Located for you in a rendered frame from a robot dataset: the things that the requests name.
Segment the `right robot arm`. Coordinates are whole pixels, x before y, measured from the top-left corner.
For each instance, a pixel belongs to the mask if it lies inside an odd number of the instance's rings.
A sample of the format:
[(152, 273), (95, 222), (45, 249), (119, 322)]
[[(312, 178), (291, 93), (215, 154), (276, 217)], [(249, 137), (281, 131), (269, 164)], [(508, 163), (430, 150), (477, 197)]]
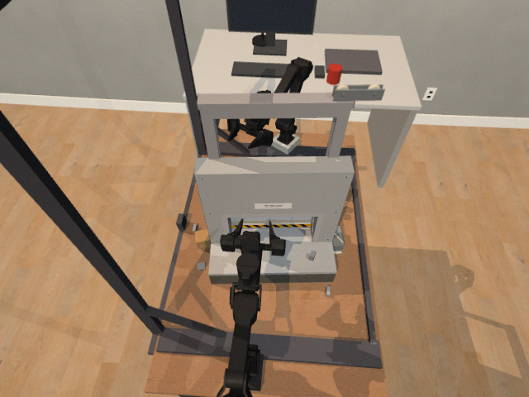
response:
[[(248, 381), (255, 382), (255, 377), (259, 375), (260, 350), (258, 350), (258, 345), (250, 344), (249, 337), (251, 326), (257, 320), (261, 305), (262, 285), (258, 284), (260, 283), (259, 257), (262, 252), (262, 243), (259, 245), (259, 240), (259, 232), (244, 231), (242, 235), (235, 237), (234, 248), (241, 250), (241, 255), (236, 261), (239, 283), (232, 282), (230, 288), (229, 304), (233, 312), (235, 327), (228, 368), (225, 370), (223, 386), (217, 393), (217, 397), (221, 397), (226, 388), (230, 388), (229, 393), (222, 397), (253, 397)], [(235, 288), (245, 292), (235, 292)], [(261, 291), (260, 294), (255, 292), (258, 289)]]

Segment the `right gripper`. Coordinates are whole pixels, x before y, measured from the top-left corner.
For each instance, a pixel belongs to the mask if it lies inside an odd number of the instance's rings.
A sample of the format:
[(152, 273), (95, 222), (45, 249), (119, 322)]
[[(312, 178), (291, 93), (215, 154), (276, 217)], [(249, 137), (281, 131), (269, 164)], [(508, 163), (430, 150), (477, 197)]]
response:
[[(223, 251), (235, 252), (234, 241), (235, 237), (241, 234), (241, 229), (243, 226), (243, 218), (239, 222), (235, 231), (232, 233), (227, 233), (227, 235), (221, 235), (221, 248)], [(273, 247), (273, 248), (272, 248)], [(271, 256), (284, 256), (285, 255), (286, 240), (276, 237), (274, 230), (269, 221), (269, 244), (262, 243), (262, 251), (272, 251)], [(262, 252), (259, 257), (259, 263), (261, 268)]]

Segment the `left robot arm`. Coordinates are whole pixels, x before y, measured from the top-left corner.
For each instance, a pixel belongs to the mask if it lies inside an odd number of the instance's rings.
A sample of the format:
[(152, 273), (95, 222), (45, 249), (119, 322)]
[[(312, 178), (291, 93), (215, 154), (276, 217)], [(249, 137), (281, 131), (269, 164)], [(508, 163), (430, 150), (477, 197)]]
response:
[[(287, 93), (288, 91), (290, 93), (300, 93), (303, 82), (309, 77), (312, 69), (313, 65), (309, 60), (300, 57), (291, 60), (291, 64), (288, 65), (287, 70), (274, 93)], [(256, 126), (259, 126), (261, 121), (263, 121), (263, 119), (244, 119), (244, 122), (247, 120), (255, 122)], [(276, 129), (280, 130), (279, 137), (277, 138), (278, 141), (288, 145), (294, 139), (293, 134), (296, 133), (298, 127), (294, 125), (294, 123), (295, 118), (277, 118), (275, 126)]]

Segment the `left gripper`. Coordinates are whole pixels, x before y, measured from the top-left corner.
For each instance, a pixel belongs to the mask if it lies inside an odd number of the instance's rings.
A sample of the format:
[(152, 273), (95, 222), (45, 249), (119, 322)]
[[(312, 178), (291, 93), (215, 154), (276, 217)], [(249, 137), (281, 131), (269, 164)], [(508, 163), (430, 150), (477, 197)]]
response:
[(272, 131), (263, 129), (264, 126), (264, 119), (263, 121), (261, 121), (259, 126), (256, 126), (255, 122), (248, 120), (245, 122), (244, 125), (240, 123), (240, 119), (227, 119), (227, 130), (230, 132), (228, 141), (231, 141), (233, 138), (235, 138), (239, 130), (242, 130), (244, 132), (247, 132), (246, 134), (250, 134), (251, 136), (255, 137), (255, 139), (249, 144), (248, 149), (255, 148), (258, 146), (270, 147), (273, 143), (274, 134)]

